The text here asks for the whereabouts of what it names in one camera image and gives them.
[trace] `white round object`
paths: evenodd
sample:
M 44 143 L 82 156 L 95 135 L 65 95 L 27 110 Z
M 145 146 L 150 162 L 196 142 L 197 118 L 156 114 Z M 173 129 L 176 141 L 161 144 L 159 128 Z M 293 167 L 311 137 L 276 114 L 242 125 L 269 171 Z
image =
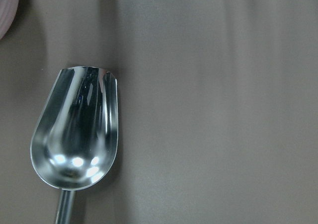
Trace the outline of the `white round object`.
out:
M 18 3 L 19 0 L 0 0 L 0 39 L 10 28 Z

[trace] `gray surface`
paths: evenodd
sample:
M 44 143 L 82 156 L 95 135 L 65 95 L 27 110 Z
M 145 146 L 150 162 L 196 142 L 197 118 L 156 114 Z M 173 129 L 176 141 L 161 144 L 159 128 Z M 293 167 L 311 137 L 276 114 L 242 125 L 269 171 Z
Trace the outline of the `gray surface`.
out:
M 119 155 L 78 224 L 316 224 L 317 0 L 21 0 L 0 40 L 0 223 L 53 223 L 29 142 L 60 69 L 110 69 Z

